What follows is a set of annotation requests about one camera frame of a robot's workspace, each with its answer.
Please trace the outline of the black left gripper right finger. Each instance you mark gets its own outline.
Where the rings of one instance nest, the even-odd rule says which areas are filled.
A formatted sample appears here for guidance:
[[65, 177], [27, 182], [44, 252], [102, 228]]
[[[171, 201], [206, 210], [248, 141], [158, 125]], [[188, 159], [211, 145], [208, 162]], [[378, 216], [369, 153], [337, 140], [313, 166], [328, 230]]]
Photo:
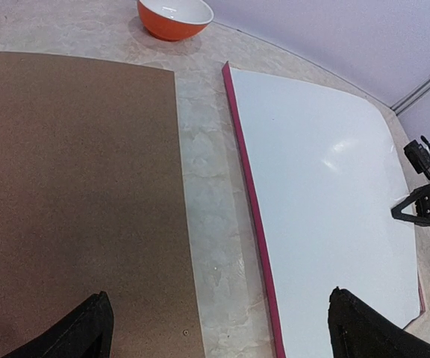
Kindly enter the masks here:
[[397, 327], [347, 289], [329, 298], [328, 329], [334, 358], [428, 358], [430, 344]]

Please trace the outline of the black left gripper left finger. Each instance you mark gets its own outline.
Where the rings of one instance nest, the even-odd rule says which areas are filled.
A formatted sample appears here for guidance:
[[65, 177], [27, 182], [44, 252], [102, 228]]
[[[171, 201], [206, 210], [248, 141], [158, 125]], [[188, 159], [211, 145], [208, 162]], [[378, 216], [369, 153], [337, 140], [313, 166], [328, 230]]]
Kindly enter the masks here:
[[109, 357], [114, 316], [108, 294], [92, 294], [40, 336], [7, 357]]

